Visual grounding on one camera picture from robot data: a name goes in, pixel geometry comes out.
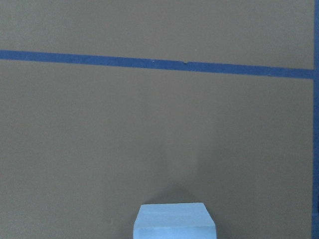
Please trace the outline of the light blue foam block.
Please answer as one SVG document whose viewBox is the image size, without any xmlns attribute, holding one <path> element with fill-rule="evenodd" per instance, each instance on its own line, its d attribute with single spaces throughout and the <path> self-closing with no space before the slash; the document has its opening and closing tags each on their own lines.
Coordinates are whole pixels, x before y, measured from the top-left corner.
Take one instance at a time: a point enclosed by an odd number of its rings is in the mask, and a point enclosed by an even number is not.
<svg viewBox="0 0 319 239">
<path fill-rule="evenodd" d="M 215 239 L 216 225 L 203 203 L 143 204 L 135 239 Z"/>
</svg>

